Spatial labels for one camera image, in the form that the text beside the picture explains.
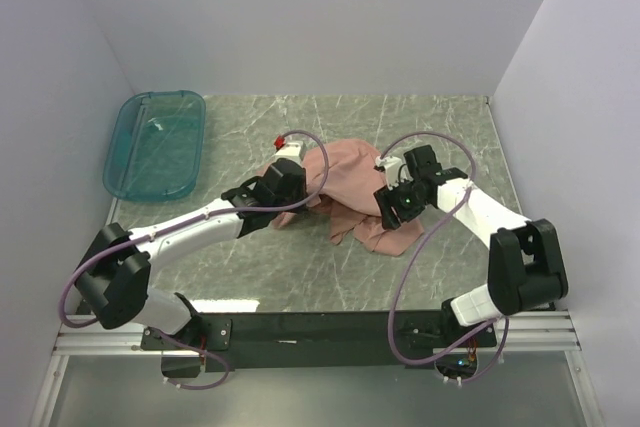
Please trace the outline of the pink t shirt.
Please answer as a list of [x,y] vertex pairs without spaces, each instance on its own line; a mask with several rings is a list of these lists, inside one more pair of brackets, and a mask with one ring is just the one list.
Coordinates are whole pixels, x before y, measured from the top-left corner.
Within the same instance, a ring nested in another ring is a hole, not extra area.
[[329,239],[338,245],[351,233],[370,252],[399,256],[423,234],[424,228],[414,219],[396,230],[382,226],[382,215],[374,193],[386,185],[385,176],[374,169],[380,152],[361,139],[343,139],[325,145],[329,175],[322,183],[324,158],[321,150],[309,150],[303,160],[307,191],[319,191],[308,203],[313,213],[329,217]]

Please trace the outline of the teal transparent plastic bin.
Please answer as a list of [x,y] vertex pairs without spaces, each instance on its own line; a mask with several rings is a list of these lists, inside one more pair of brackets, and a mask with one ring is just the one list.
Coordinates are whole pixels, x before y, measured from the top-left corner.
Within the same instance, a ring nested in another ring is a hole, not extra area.
[[206,103],[189,90],[145,92],[121,107],[103,169],[115,198],[158,203],[188,196],[200,170]]

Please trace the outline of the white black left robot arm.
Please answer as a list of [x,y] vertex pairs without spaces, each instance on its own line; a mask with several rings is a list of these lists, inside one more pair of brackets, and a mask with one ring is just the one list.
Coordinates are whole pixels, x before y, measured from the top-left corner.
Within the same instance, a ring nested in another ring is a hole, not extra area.
[[164,332],[176,348],[189,348],[200,335],[197,312],[183,295],[152,288],[151,277],[202,248],[267,227],[283,207],[305,197],[305,169],[278,159],[263,175],[189,214],[130,231],[118,223],[103,228],[82,262],[108,254],[82,272],[74,286],[103,328],[138,323]]

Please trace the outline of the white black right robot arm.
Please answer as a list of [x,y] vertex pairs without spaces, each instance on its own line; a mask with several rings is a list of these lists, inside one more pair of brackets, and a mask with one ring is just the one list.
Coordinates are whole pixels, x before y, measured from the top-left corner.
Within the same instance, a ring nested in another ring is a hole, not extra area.
[[439,321],[444,342],[460,346],[474,325],[556,302],[569,285],[557,231],[545,219],[532,221],[479,189],[462,170],[443,168],[431,146],[403,158],[377,157],[374,168],[386,185],[374,193],[382,226],[396,230],[428,206],[453,217],[488,249],[486,282],[449,302]]

